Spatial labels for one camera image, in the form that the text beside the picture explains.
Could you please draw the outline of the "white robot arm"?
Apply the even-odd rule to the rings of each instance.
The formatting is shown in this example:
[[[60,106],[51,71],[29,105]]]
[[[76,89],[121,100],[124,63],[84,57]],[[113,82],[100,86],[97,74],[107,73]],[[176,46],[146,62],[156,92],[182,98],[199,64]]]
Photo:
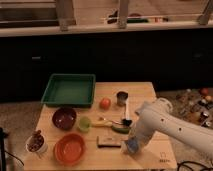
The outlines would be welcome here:
[[[178,119],[171,115],[172,111],[172,103],[165,98],[145,101],[135,110],[138,119],[131,127],[128,138],[122,142],[123,150],[131,155],[137,154],[158,131],[213,159],[213,131]]]

